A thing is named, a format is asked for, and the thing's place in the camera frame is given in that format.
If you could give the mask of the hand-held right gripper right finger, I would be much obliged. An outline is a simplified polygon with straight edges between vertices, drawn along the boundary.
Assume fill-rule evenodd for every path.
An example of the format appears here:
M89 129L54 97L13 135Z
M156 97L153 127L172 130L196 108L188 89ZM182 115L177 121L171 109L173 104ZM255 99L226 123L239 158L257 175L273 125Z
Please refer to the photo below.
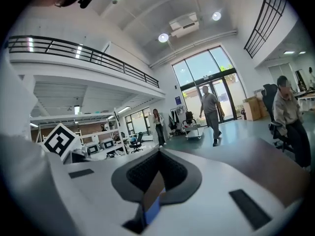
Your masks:
M283 214L283 204L267 189L232 166L169 150L199 168L202 183L184 203L162 206L145 236L250 236L255 231L229 195L244 190L271 218Z

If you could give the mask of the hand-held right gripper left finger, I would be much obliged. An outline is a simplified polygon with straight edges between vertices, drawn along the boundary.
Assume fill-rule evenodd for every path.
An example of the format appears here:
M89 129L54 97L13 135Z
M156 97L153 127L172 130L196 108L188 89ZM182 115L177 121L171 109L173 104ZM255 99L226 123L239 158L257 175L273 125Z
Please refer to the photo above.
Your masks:
M140 235L122 227L134 218L139 204L123 200L111 183L113 172L139 154L69 165L55 154L47 156L56 188L79 236L158 236L154 227Z

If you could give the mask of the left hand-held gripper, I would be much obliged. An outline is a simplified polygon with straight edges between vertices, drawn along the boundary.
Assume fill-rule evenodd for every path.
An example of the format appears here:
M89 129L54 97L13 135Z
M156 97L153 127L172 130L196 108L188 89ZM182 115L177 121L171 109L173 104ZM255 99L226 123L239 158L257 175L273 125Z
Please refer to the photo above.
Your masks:
M58 155L63 163L91 161L80 137L62 123L49 133L41 146L45 152Z

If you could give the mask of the white shelf rack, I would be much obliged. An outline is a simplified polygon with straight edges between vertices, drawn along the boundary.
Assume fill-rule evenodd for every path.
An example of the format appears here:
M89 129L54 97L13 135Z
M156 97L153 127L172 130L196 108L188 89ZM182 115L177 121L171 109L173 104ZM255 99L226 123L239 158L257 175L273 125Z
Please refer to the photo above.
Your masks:
M62 123L80 137L91 160L102 160L127 154L118 113L115 109L106 113L31 117L30 122L31 127L37 128L35 142L39 145Z

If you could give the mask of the small black swivel chair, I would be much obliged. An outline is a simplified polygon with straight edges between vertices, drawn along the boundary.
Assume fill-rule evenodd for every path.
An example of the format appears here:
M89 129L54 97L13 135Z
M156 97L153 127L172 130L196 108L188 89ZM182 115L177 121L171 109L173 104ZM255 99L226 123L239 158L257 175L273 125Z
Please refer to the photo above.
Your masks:
M143 150L142 147L142 137L143 133L139 132L137 134L137 139L135 141L131 141L129 147L132 149L131 153L139 152Z

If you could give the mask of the white platform cart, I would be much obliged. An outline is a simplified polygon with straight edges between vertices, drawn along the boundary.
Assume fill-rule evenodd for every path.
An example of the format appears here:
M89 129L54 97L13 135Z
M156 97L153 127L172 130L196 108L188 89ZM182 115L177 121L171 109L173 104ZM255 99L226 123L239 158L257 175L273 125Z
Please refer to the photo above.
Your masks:
M196 122L194 118L186 119L183 121L183 128L186 134L187 139L198 138L204 134L204 127L202 127L199 123Z

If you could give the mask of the clothes rack with garments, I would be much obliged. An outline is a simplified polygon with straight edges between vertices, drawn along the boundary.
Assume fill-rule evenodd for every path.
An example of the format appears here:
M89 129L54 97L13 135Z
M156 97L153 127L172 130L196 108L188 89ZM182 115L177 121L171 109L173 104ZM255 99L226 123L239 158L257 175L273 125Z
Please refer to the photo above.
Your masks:
M180 105L170 110L168 116L168 127L170 129L170 136L180 136L184 134L182 121L185 119L185 113L186 108L183 105Z

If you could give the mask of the long black balcony railing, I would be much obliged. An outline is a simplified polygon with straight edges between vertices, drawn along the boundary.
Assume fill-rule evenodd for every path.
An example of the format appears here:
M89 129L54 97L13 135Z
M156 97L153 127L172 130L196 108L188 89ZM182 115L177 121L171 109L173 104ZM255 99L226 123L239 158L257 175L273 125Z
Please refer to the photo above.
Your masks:
M149 74L105 52L87 47L83 44L52 37L15 35L9 37L7 45L10 53L35 53L78 59L124 73L132 78L159 88L158 80Z

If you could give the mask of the cardboard box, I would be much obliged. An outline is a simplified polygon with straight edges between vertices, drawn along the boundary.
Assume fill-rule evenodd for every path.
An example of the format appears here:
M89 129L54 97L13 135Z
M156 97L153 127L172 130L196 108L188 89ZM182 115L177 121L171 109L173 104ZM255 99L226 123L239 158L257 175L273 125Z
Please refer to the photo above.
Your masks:
M243 100L243 109L247 120L256 121L269 116L261 98L250 97Z

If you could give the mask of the black office chair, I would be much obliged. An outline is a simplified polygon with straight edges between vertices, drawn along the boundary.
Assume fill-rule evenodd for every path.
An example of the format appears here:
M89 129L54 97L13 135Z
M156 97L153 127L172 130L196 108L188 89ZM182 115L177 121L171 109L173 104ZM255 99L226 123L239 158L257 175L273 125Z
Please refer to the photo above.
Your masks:
M293 148L291 147L291 143L288 142L284 136L282 136L279 131L277 130L278 127L281 125L274 120L274 115L273 115L273 102L275 95L277 93L278 87L275 84L265 84L263 86L262 90L262 101L267 109L267 112L270 116L270 123L268 125L269 131L271 135L273 136L273 144L277 149L280 149L282 152L285 150L293 152Z

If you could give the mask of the glass entrance door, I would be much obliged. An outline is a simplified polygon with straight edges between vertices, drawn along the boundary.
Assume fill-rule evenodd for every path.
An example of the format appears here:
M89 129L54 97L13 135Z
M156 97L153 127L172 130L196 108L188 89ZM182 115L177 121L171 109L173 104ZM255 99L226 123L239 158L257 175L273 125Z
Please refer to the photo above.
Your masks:
M182 91L186 109L197 123L206 125L200 113L202 87L206 86L221 104L224 116L218 113L219 123L241 118L243 99L246 98L241 80L221 46L212 48L172 65Z

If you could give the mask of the white ceiling air conditioner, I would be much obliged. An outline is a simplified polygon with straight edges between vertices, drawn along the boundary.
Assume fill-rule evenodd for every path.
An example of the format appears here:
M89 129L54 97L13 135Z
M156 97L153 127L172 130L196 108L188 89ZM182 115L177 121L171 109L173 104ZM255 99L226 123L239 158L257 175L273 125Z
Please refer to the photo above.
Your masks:
M169 22L171 36L180 38L199 29L199 21L195 12L182 15Z

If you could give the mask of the short black balcony railing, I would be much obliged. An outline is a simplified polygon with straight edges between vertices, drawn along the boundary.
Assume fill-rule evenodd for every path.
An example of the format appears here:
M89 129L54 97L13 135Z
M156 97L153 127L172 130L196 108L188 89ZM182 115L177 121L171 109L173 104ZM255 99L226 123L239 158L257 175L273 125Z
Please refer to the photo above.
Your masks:
M287 0L263 0L257 21L244 46L249 56L253 58L275 29L283 16Z

